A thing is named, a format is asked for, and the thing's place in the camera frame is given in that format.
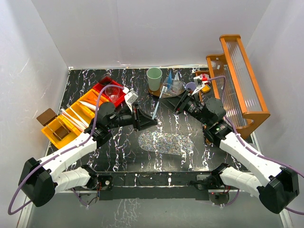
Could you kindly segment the purple plastic cup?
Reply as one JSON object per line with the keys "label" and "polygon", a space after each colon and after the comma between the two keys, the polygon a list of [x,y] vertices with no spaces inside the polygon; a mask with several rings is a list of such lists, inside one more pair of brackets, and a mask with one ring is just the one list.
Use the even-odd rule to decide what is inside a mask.
{"label": "purple plastic cup", "polygon": [[185,88],[194,91],[196,89],[196,84],[194,82],[189,82],[185,85]]}

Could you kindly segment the wood acrylic toothbrush stand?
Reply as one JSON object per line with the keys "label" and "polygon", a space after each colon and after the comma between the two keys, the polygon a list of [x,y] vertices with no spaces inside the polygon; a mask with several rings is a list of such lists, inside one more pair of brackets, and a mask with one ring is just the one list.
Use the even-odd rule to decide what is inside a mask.
{"label": "wood acrylic toothbrush stand", "polygon": [[46,125],[46,127],[53,133],[53,135],[59,141],[61,141],[70,133],[70,130],[67,128],[64,122],[61,121],[58,117],[56,117],[55,119],[60,124],[60,126],[56,130],[53,130],[48,124]]}

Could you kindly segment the green plastic cup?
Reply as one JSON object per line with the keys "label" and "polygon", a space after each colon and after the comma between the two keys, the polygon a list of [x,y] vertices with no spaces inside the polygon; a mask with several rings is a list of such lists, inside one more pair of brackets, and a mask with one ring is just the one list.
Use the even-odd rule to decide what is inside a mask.
{"label": "green plastic cup", "polygon": [[160,87],[162,79],[162,70],[160,68],[150,68],[146,72],[149,89],[151,91],[157,91]]}

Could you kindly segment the light blue toothbrush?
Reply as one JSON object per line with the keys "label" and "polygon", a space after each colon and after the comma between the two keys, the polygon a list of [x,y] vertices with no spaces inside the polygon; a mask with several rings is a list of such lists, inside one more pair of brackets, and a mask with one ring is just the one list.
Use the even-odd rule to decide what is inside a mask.
{"label": "light blue toothbrush", "polygon": [[160,99],[161,99],[163,93],[166,92],[166,91],[167,91],[167,86],[163,86],[162,89],[161,89],[161,93],[160,93],[160,96],[159,96],[159,100],[158,100],[158,102],[157,102],[157,104],[156,104],[156,107],[155,107],[155,109],[154,109],[152,119],[155,119],[155,116],[156,116],[156,113],[157,113],[157,110],[158,110],[158,107],[159,107]]}

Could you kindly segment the silver toothpaste tube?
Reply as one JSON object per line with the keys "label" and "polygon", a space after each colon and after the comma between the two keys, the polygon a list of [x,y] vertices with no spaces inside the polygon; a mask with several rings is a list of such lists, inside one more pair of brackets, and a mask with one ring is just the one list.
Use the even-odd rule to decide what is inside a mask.
{"label": "silver toothpaste tube", "polygon": [[175,74],[174,80],[173,80],[173,86],[176,88],[176,90],[180,89],[180,79],[179,79],[179,72]]}

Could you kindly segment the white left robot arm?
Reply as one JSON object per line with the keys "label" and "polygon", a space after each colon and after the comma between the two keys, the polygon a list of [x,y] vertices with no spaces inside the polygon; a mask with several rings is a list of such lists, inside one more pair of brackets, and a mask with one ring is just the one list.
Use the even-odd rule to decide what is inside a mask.
{"label": "white left robot arm", "polygon": [[133,126],[136,131],[157,125],[157,120],[142,111],[135,102],[137,94],[131,90],[125,96],[131,101],[117,112],[111,102],[102,103],[88,128],[66,146],[40,160],[28,159],[23,167],[18,189],[23,191],[36,207],[49,202],[62,191],[74,187],[94,189],[98,178],[90,168],[66,169],[85,155],[106,144],[112,137],[111,129]]}

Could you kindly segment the blue toothpaste tube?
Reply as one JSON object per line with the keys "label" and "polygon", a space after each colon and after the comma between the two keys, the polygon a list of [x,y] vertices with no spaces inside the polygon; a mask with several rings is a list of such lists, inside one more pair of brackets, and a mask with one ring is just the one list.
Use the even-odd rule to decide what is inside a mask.
{"label": "blue toothpaste tube", "polygon": [[168,75],[168,79],[167,79],[167,89],[170,89],[172,86],[172,73],[171,73],[171,70],[169,71],[169,75]]}

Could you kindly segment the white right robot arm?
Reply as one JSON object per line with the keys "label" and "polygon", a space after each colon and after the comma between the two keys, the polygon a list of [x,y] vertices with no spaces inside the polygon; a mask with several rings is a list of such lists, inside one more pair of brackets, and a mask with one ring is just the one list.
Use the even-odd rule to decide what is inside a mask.
{"label": "white right robot arm", "polygon": [[233,186],[259,198],[271,212],[279,214],[299,195],[298,177],[302,173],[295,168],[265,157],[237,133],[234,124],[226,117],[220,99],[210,98],[204,104],[195,100],[195,94],[206,80],[198,76],[193,92],[184,90],[170,95],[166,88],[159,101],[174,113],[187,112],[204,126],[205,138],[243,164],[251,173],[244,173],[227,164],[221,164],[211,172],[209,180],[216,188]]}

